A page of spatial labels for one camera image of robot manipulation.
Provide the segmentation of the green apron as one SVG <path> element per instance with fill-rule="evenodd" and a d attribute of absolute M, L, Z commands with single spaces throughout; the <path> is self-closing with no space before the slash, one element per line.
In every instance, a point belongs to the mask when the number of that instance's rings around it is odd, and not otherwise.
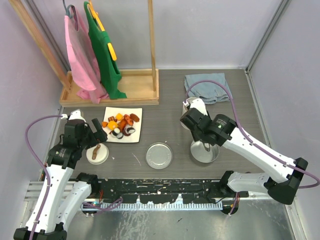
<path fill-rule="evenodd" d="M 98 27 L 91 14 L 89 1 L 83 3 L 83 8 L 89 27 L 88 36 L 99 67 L 101 84 L 110 99 L 125 99 L 127 95 L 118 89 L 118 83 L 122 79 L 122 75 L 116 61 L 112 60 L 107 46 L 107 43 L 111 43 L 110 37 L 106 31 L 101 31 Z"/>

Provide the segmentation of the grey hanger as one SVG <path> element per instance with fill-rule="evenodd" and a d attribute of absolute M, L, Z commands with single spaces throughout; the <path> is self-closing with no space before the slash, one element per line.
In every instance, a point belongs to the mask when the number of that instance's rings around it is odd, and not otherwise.
<path fill-rule="evenodd" d="M 75 6 L 72 4 L 67 6 L 65 0 L 62 0 L 62 4 L 63 4 L 64 10 L 65 10 L 65 15 L 68 16 L 70 19 L 74 20 L 75 30 L 78 31 L 79 24 L 78 24 L 78 17 L 77 17 Z"/>

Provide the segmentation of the round metal tin lid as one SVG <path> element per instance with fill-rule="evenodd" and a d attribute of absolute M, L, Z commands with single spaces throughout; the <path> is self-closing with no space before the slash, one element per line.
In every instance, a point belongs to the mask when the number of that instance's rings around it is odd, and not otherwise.
<path fill-rule="evenodd" d="M 167 144 L 156 142 L 147 148 L 145 160 L 151 168 L 163 170 L 172 163 L 173 152 Z"/>

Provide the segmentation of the wooden clothes rack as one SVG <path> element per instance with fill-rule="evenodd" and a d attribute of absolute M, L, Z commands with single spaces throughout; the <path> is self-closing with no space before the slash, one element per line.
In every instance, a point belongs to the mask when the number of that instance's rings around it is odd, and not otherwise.
<path fill-rule="evenodd" d="M 10 0 L 9 3 L 63 85 L 59 99 L 62 107 L 144 106 L 159 104 L 159 70 L 156 68 L 153 2 L 151 0 L 147 2 L 151 68 L 122 69 L 120 71 L 122 79 L 118 84 L 118 88 L 120 91 L 126 93 L 127 98 L 102 99 L 99 104 L 92 103 L 90 100 L 77 96 L 79 87 L 73 81 L 72 72 L 65 72 L 65 70 L 62 69 L 62 66 L 54 56 L 50 46 L 29 15 L 22 1 Z"/>

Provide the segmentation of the yellow hanger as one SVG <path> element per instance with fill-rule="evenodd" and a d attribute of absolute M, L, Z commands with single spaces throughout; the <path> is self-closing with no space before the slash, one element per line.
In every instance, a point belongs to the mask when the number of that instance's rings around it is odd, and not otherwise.
<path fill-rule="evenodd" d="M 104 32 L 105 28 L 104 28 L 104 26 L 103 26 L 103 24 L 102 24 L 102 22 L 101 22 L 101 20 L 99 18 L 98 13 L 95 11 L 95 9 L 93 7 L 92 0 L 89 0 L 89 9 L 90 9 L 92 17 L 96 20 L 99 29 L 102 32 Z M 111 42 L 107 43 L 107 47 L 108 47 L 108 50 L 109 50 L 109 53 L 111 55 L 112 60 L 116 61 L 117 60 L 117 55 L 116 55 L 116 52 L 114 50 L 114 47 L 113 47 L 112 43 Z"/>

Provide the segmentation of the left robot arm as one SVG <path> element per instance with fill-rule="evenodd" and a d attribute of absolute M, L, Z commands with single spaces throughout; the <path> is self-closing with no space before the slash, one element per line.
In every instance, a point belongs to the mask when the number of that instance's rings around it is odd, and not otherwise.
<path fill-rule="evenodd" d="M 71 192 L 63 198 L 83 151 L 106 142 L 107 134 L 96 118 L 92 120 L 96 129 L 93 132 L 79 109 L 60 118 L 67 120 L 64 133 L 49 150 L 46 164 L 41 164 L 45 173 L 42 189 L 25 227 L 15 230 L 15 240 L 65 240 L 69 225 L 85 199 L 100 193 L 97 175 L 82 172 Z"/>

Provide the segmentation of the pink apron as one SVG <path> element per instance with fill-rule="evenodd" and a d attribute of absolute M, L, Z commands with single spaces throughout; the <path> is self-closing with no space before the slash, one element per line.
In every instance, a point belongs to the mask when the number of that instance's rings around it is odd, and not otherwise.
<path fill-rule="evenodd" d="M 84 100 L 98 104 L 107 99 L 109 94 L 101 84 L 98 61 L 88 35 L 88 28 L 76 9 L 78 30 L 75 22 L 68 16 L 64 17 L 64 32 L 67 57 L 73 82 L 79 87 L 76 95 Z"/>

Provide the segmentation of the metal tongs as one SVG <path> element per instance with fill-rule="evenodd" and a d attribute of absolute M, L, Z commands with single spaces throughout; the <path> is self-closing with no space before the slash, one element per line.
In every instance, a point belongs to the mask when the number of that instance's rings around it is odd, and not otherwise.
<path fill-rule="evenodd" d="M 211 152 L 211 145 L 209 143 L 203 143 L 203 147 L 207 152 Z"/>

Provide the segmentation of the white rice nori sushi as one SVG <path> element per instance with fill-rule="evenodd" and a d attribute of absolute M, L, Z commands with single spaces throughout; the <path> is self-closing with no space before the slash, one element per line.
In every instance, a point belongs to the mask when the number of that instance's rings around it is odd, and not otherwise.
<path fill-rule="evenodd" d="M 111 135 L 117 139 L 122 139 L 124 137 L 122 131 L 119 128 L 114 128 L 111 131 Z"/>

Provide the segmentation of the yellow egg piece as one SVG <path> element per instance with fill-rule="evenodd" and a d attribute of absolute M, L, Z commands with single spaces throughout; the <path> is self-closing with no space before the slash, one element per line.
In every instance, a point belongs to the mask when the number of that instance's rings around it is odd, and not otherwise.
<path fill-rule="evenodd" d="M 114 121 L 114 120 L 111 120 L 107 123 L 107 127 L 113 131 L 114 129 L 118 128 L 118 124 Z"/>

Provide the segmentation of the round metal tin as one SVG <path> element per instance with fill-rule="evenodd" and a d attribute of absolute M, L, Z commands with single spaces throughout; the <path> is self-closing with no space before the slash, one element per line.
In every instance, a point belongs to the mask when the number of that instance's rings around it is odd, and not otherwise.
<path fill-rule="evenodd" d="M 204 145 L 201 141 L 192 141 L 190 145 L 190 152 L 195 160 L 200 163 L 209 164 L 214 162 L 219 156 L 219 147 L 211 145 L 211 152 L 207 152 L 204 149 Z"/>

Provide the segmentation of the brown fried piece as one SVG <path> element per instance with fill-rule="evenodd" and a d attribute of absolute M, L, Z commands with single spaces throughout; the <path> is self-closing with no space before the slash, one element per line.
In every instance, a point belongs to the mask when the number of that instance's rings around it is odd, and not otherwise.
<path fill-rule="evenodd" d="M 136 123 L 138 123 L 140 121 L 140 118 L 134 113 L 131 113 L 129 116 Z"/>

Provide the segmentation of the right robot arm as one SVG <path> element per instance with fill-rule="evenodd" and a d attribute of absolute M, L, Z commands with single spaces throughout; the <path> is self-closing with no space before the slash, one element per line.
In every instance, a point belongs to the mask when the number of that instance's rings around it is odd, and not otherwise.
<path fill-rule="evenodd" d="M 239 192 L 258 192 L 269 195 L 279 203 L 292 204 L 308 162 L 292 159 L 251 137 L 239 124 L 223 114 L 214 119 L 200 98 L 182 105 L 181 125 L 190 130 L 193 141 L 190 152 L 201 163 L 213 162 L 220 146 L 244 157 L 263 170 L 262 173 L 226 171 L 218 183 L 220 193 L 231 197 Z"/>

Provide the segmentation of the blue cloth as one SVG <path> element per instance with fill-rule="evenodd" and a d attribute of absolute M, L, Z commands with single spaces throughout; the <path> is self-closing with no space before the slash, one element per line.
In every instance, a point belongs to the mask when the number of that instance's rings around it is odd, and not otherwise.
<path fill-rule="evenodd" d="M 224 86 L 224 88 L 227 89 L 230 96 L 231 90 L 229 88 L 229 85 L 226 81 L 225 74 L 224 73 L 203 73 L 203 74 L 189 74 L 184 76 L 184 87 L 187 91 L 191 85 L 194 83 L 200 82 L 200 81 L 215 81 L 219 83 L 220 85 Z M 225 90 L 212 82 L 201 82 L 197 85 L 193 86 L 190 91 L 188 92 L 188 97 L 196 97 L 203 100 L 203 102 L 207 105 L 213 105 L 215 103 L 220 102 L 229 102 L 230 98 L 228 94 L 225 92 Z"/>

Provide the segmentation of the white square plate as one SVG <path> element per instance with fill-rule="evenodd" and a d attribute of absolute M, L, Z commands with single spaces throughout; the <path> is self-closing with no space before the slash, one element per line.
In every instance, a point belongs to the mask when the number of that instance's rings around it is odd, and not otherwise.
<path fill-rule="evenodd" d="M 130 118 L 130 114 L 135 114 L 139 117 L 139 122 L 134 122 Z M 104 111 L 104 118 L 102 121 L 102 128 L 107 133 L 107 142 L 109 143 L 138 143 L 140 141 L 141 128 L 142 128 L 142 108 L 121 108 L 121 107 L 106 107 Z M 107 125 L 108 122 L 115 121 L 118 124 L 118 128 L 123 133 L 122 139 L 117 139 L 111 135 L 112 130 L 110 130 Z M 135 128 L 135 132 L 130 136 L 124 134 L 124 128 L 132 126 Z"/>

